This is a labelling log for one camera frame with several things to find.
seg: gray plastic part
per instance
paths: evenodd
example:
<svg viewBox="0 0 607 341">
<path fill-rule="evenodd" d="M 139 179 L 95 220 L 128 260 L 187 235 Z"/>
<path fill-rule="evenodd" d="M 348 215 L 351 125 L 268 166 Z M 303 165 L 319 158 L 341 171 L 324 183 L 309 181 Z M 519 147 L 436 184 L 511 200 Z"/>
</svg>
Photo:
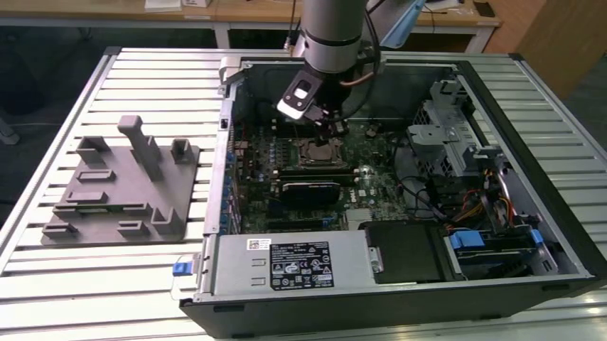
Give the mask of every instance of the gray plastic part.
<svg viewBox="0 0 607 341">
<path fill-rule="evenodd" d="M 141 163 L 151 181 L 163 179 L 163 172 L 159 167 L 160 151 L 152 136 L 145 137 L 141 132 L 141 117 L 136 115 L 125 115 L 120 117 L 117 130 L 123 133 L 133 146 L 133 156 Z"/>
<path fill-rule="evenodd" d="M 124 116 L 119 130 L 133 148 L 109 147 L 84 137 L 80 162 L 44 226 L 44 245 L 177 242 L 185 235 L 199 147 L 187 139 L 157 147 L 140 131 L 141 119 Z"/>
<path fill-rule="evenodd" d="M 140 237 L 149 235 L 149 230 L 141 220 L 132 220 L 128 222 L 117 222 L 117 232 L 123 237 Z"/>
<path fill-rule="evenodd" d="M 76 235 L 77 230 L 69 223 L 61 222 L 57 224 L 47 224 L 41 230 L 41 233 L 49 238 L 60 239 L 72 238 Z"/>
</svg>

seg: orange wire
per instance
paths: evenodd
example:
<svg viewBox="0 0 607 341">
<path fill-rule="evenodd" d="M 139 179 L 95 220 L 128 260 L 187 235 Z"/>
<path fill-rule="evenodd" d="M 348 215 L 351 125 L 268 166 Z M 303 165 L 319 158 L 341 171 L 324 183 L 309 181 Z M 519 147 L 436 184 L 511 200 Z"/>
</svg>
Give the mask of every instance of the orange wire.
<svg viewBox="0 0 607 341">
<path fill-rule="evenodd" d="M 480 190 L 469 190 L 465 195 L 464 195 L 464 204 L 461 205 L 461 210 L 465 210 L 465 206 L 467 206 L 467 197 L 469 196 L 469 194 L 472 193 L 476 193 L 476 192 L 480 192 Z"/>
</svg>

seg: blue latch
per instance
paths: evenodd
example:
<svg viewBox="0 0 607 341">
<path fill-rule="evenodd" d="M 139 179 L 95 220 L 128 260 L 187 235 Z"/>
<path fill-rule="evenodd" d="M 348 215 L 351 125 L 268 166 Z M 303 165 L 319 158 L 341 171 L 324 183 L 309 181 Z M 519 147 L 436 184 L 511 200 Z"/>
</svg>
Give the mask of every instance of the blue latch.
<svg viewBox="0 0 607 341">
<path fill-rule="evenodd" d="M 483 237 L 480 236 L 479 231 L 457 231 L 451 236 L 448 236 L 451 241 L 451 246 L 453 249 L 460 249 L 461 247 L 483 247 Z"/>
<path fill-rule="evenodd" d="M 531 230 L 531 238 L 534 238 L 536 247 L 543 244 L 543 237 L 542 237 L 540 231 L 538 231 L 536 229 Z"/>
<path fill-rule="evenodd" d="M 179 262 L 172 265 L 172 275 L 175 277 L 191 276 L 193 264 L 191 261 Z"/>
</svg>

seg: black cable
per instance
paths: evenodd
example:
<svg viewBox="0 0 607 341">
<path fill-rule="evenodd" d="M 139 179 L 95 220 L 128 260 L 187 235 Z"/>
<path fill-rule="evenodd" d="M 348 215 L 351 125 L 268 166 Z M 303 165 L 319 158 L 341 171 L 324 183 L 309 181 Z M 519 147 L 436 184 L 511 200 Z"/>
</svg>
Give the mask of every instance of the black cable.
<svg viewBox="0 0 607 341">
<path fill-rule="evenodd" d="M 428 9 L 429 11 L 429 18 L 432 20 L 432 34 L 435 34 L 436 32 L 436 25 L 435 25 L 435 12 L 429 9 L 429 7 L 424 4 L 424 7 Z"/>
<path fill-rule="evenodd" d="M 291 32 L 293 31 L 293 21 L 295 21 L 295 4 L 297 0 L 293 0 L 293 7 L 291 9 L 291 22 L 288 24 L 288 34 L 287 37 L 291 38 Z"/>
<path fill-rule="evenodd" d="M 295 26 L 295 30 L 291 34 L 291 41 L 293 41 L 297 38 L 296 35 L 297 35 L 297 32 L 300 31 L 300 27 L 301 27 L 301 18 L 297 21 L 297 25 Z"/>
<path fill-rule="evenodd" d="M 377 38 L 376 27 L 372 25 L 369 12 L 367 12 L 367 11 L 364 12 L 364 21 L 365 21 L 367 27 L 369 29 L 371 41 L 372 41 L 372 49 L 373 49 L 373 52 L 375 52 L 375 59 L 372 61 L 373 76 L 371 77 L 369 86 L 367 87 L 367 92 L 364 94 L 363 100 L 355 106 L 353 110 L 349 113 L 347 113 L 347 114 L 341 114 L 341 116 L 339 116 L 339 117 L 333 117 L 332 119 L 327 119 L 325 120 L 327 123 L 340 122 L 344 119 L 348 119 L 349 117 L 352 117 L 353 114 L 356 112 L 359 112 L 359 110 L 364 107 L 364 104 L 368 102 L 368 100 L 371 98 L 372 90 L 375 88 L 376 78 L 377 78 L 377 73 L 379 73 L 379 64 L 381 62 L 381 51 L 380 51 L 380 47 L 379 47 L 379 38 Z"/>
<path fill-rule="evenodd" d="M 369 14 L 376 11 L 377 7 L 381 6 L 381 4 L 385 2 L 385 0 L 379 0 L 375 5 L 372 5 L 369 9 Z"/>
</svg>

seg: label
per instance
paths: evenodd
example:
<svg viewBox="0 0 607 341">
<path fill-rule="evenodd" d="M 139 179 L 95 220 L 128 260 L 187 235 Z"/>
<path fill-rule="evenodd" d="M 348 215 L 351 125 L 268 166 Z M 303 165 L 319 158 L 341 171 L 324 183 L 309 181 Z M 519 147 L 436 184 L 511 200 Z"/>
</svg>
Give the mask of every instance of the label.
<svg viewBox="0 0 607 341">
<path fill-rule="evenodd" d="M 273 290 L 333 287 L 329 242 L 272 244 L 269 258 Z"/>
<path fill-rule="evenodd" d="M 183 16 L 188 20 L 211 20 L 211 16 Z"/>
<path fill-rule="evenodd" d="M 247 239 L 247 250 L 269 250 L 272 239 Z"/>
</svg>

